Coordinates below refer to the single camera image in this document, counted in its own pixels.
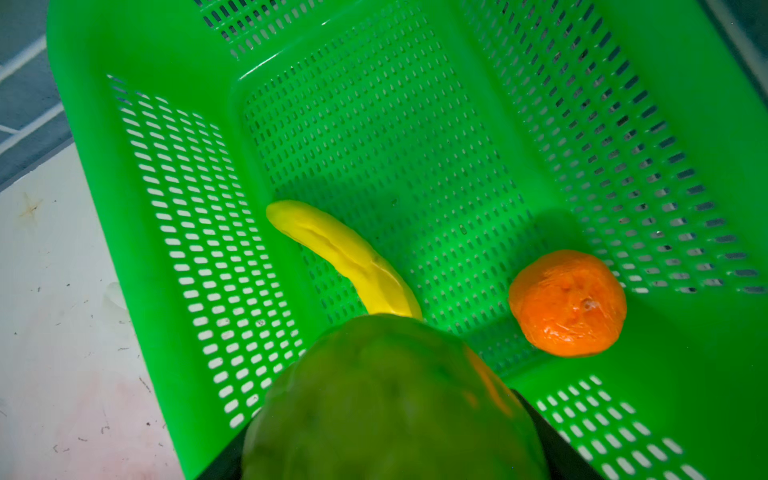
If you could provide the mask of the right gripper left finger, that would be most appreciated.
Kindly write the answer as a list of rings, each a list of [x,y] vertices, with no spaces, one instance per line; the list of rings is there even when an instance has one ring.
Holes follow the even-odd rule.
[[[252,421],[233,438],[218,454],[209,466],[197,477],[197,480],[241,480],[242,457],[246,434]]]

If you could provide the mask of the green plastic basket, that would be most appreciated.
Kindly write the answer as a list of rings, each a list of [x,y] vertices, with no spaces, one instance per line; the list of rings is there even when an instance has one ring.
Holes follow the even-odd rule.
[[[609,479],[767,475],[767,96],[701,1],[53,1],[51,68],[185,477],[353,286],[278,233],[356,230]],[[607,350],[508,303],[601,260]]]

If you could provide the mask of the green custard apple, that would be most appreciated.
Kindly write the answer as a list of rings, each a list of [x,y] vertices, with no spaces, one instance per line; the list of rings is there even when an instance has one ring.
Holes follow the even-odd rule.
[[[247,429],[246,479],[546,479],[530,415],[459,337],[349,320],[282,372]]]

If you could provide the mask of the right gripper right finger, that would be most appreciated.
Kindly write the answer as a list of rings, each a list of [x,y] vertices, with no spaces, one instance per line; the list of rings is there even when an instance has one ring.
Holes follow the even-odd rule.
[[[516,390],[512,393],[534,422],[554,480],[602,480],[603,477]]]

